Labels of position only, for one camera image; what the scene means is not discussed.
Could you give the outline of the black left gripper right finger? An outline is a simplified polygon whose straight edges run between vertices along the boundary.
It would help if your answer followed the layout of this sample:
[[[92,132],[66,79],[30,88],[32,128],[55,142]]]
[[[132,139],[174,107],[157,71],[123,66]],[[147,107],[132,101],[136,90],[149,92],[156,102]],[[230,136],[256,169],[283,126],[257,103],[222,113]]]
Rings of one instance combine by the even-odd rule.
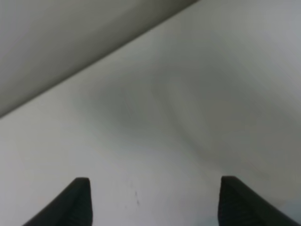
[[[298,226],[234,176],[223,176],[218,203],[220,226]]]

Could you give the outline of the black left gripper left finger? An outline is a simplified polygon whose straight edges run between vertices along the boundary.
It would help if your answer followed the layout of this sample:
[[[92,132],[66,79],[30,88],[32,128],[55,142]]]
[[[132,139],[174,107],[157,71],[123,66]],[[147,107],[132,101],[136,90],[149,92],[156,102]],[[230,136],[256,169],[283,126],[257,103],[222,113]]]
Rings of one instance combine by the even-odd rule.
[[[91,226],[93,207],[89,178],[74,179],[26,226]]]

